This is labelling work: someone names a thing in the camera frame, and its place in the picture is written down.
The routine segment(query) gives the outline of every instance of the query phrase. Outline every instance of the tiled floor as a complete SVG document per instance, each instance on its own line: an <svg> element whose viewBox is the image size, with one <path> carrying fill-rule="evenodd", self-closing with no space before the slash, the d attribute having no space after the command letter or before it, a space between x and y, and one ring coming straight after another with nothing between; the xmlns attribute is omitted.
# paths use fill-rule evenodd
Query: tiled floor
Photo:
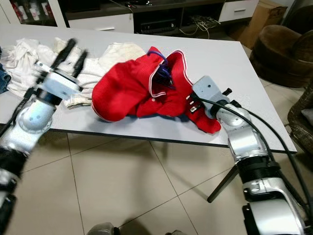
<svg viewBox="0 0 313 235"><path fill-rule="evenodd" d="M261 82L287 123L303 89ZM298 150L313 192L312 169ZM287 157L275 157L299 188ZM212 204L206 202L232 166L226 148L48 132L25 168L7 234L83 235L97 223L111 222L122 235L175 229L188 235L243 235L246 201L239 177Z"/></svg>

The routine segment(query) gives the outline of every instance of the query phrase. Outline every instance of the white cloth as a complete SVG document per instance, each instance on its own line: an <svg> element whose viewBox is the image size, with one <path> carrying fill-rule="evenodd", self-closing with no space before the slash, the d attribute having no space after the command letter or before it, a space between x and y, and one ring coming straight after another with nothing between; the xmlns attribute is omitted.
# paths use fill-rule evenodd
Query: white cloth
<svg viewBox="0 0 313 235"><path fill-rule="evenodd" d="M51 65L57 54L64 48L66 42L55 38L53 50L47 46L41 45L37 40L20 39L16 46L3 48L3 55L0 62L11 75L12 79L7 88L12 93L23 96L26 90L33 86L36 77L33 75L33 65L37 60L44 64ZM58 68L67 73L73 72L73 65L79 58L82 50L75 47L69 57ZM84 69L77 79L79 85L83 88L80 94L73 95L64 104L68 108L76 105L90 105L93 87L100 81L116 63L125 62L130 59L136 59L145 52L136 44L125 43L110 44L104 54L98 58L87 58L84 63Z"/></svg>

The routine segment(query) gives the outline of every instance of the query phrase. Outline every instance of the brown chair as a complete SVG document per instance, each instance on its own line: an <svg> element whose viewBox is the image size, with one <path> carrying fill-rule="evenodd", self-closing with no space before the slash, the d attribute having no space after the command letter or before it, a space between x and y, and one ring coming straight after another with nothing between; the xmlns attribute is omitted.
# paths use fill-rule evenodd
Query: brown chair
<svg viewBox="0 0 313 235"><path fill-rule="evenodd" d="M309 108L313 108L313 79L288 113L291 137L299 143L303 150L313 155L313 126L301 113L301 110Z"/></svg>
<svg viewBox="0 0 313 235"><path fill-rule="evenodd" d="M267 81L305 87L313 77L313 30L301 35L281 25L268 25L259 34L250 61Z"/></svg>

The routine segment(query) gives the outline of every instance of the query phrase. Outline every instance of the blue fabric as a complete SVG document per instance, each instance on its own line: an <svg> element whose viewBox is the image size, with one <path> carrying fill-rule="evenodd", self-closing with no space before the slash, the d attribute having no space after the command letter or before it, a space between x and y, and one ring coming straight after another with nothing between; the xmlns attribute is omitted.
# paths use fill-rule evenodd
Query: blue fabric
<svg viewBox="0 0 313 235"><path fill-rule="evenodd" d="M7 91L7 85L11 80L11 76L4 72L2 64L0 64L0 94Z"/></svg>

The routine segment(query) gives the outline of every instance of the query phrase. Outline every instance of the white tabletop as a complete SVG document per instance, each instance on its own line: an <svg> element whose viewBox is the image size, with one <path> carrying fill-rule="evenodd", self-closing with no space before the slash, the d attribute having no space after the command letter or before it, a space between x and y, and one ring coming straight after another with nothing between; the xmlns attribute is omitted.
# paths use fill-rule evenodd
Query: white tabletop
<svg viewBox="0 0 313 235"><path fill-rule="evenodd" d="M241 44L232 41L161 37L139 34L101 32L72 28L34 25L0 25L0 46L14 45L17 39L36 39L52 47L55 37L78 39L78 46L92 56L100 57L110 43L132 42L145 51L157 47L164 55L175 49L185 53L187 74L192 82L209 75L221 91L233 90L230 99L260 115L282 136L291 151L296 151L275 108L266 94ZM0 94L0 123L6 123L21 98L10 92ZM253 122L263 132L272 150L283 150L278 139L259 121ZM126 117L115 123L101 121L90 106L67 109L62 103L53 116L53 129L72 133L113 135L137 139L183 142L201 145L227 146L224 130L213 135L200 131L191 121L163 117Z"/></svg>

